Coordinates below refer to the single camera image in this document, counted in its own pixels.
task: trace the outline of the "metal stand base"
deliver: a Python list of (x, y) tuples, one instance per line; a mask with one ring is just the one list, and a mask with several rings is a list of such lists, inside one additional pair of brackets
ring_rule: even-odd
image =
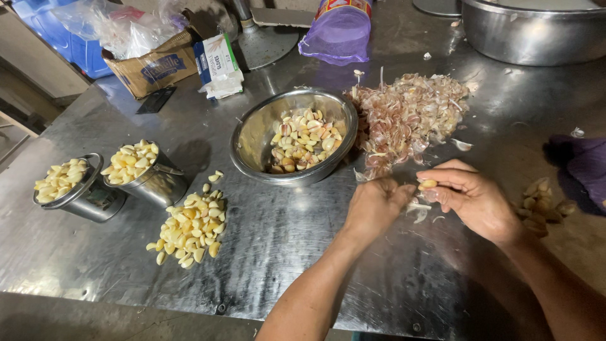
[(461, 0), (413, 0), (422, 12), (439, 16), (461, 16)]
[(233, 48), (243, 70), (258, 69), (279, 60), (299, 41), (299, 33), (291, 27), (260, 27), (252, 19), (241, 22), (243, 32)]

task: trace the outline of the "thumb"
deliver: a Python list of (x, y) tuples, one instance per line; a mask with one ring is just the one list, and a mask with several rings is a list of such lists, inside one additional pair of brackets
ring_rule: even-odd
[(438, 202), (442, 205), (446, 205), (458, 211), (463, 207), (463, 204), (467, 201), (465, 194), (457, 193), (447, 187), (433, 187), (426, 191), (423, 191), (425, 199), (431, 202)]
[(393, 190), (389, 201), (396, 205), (398, 209), (404, 207), (404, 205), (410, 202), (410, 199), (413, 197), (413, 193), (415, 192), (416, 187), (412, 184), (405, 184), (403, 186), (399, 186), (398, 188)]

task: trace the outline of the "blue plastic container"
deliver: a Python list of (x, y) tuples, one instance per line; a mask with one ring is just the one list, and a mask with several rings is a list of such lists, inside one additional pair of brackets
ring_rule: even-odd
[(15, 0), (13, 8), (26, 24), (46, 40), (68, 62), (76, 63), (90, 78), (113, 75), (101, 58), (98, 40), (84, 41), (70, 33), (50, 12), (55, 7), (71, 4), (76, 0)]

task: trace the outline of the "black card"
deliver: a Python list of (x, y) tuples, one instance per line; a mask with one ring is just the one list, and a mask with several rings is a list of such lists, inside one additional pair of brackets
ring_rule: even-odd
[(151, 95), (143, 102), (143, 105), (137, 110), (137, 114), (140, 113), (156, 113), (160, 111), (160, 108), (168, 101), (170, 96), (177, 89), (176, 86), (169, 86), (163, 89), (154, 91)]

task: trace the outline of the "purple mesh bag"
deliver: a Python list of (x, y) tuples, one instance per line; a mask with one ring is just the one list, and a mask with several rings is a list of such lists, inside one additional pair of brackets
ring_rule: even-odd
[(299, 53), (339, 66), (368, 61), (370, 16), (366, 0), (322, 0)]

